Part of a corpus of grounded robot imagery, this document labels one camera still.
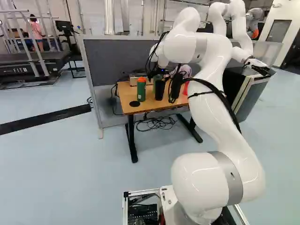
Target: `gray partition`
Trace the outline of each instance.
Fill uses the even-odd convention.
[[[111,88],[118,79],[124,76],[123,72],[131,72],[145,67],[150,49],[157,43],[158,38],[79,35],[78,39],[99,128],[126,123],[125,116],[113,114],[109,101]],[[253,43],[255,45],[254,56],[272,65],[274,53],[278,50],[280,43]],[[232,40],[232,45],[238,46],[239,44]],[[190,64],[190,66],[193,74],[199,72],[200,67],[197,64]],[[239,66],[242,64],[231,60],[227,67]],[[117,114],[122,113],[120,103],[116,105],[115,111]]]

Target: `tangled cable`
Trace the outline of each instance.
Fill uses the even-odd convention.
[[[155,130],[155,129],[170,130],[170,129],[172,129],[174,124],[178,121],[178,120],[174,120],[171,117],[171,115],[174,115],[174,114],[170,114],[168,116],[147,118],[148,113],[150,113],[150,111],[146,112],[144,114],[143,120],[136,121],[136,129],[140,132],[146,132],[146,131]],[[139,125],[141,123],[146,124],[148,128],[140,129]]]

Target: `person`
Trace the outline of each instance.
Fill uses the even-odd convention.
[[[42,36],[42,31],[41,31],[41,26],[37,23],[38,20],[35,18],[35,15],[30,14],[30,26],[33,32],[33,37],[37,41],[37,45],[39,47],[39,50],[41,52],[44,51],[44,46],[43,46],[43,36]]]

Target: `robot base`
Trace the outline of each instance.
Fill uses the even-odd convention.
[[[161,187],[159,192],[167,225],[208,225],[215,221],[222,211],[222,208],[210,210],[203,218],[195,218],[197,221],[202,221],[196,223],[191,220],[178,202],[172,185]]]

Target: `black table leg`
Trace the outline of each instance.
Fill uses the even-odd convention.
[[[74,78],[74,74],[73,74],[73,70],[72,70],[70,61],[69,61],[69,66],[70,66],[70,70],[71,70],[71,73],[72,73],[72,77]]]
[[[76,71],[78,72],[78,69],[77,69],[77,65],[76,65],[75,60],[74,60],[73,62],[74,62],[74,64],[75,64]]]
[[[133,115],[128,115],[128,123],[125,124],[125,129],[129,143],[131,161],[132,163],[136,163],[138,161],[138,157],[135,148],[135,121]]]
[[[177,118],[186,126],[186,128],[189,130],[191,135],[199,142],[202,143],[203,139],[200,137],[200,135],[195,131],[196,124],[191,118],[190,122],[187,122],[187,120],[181,115],[181,114],[176,114]]]

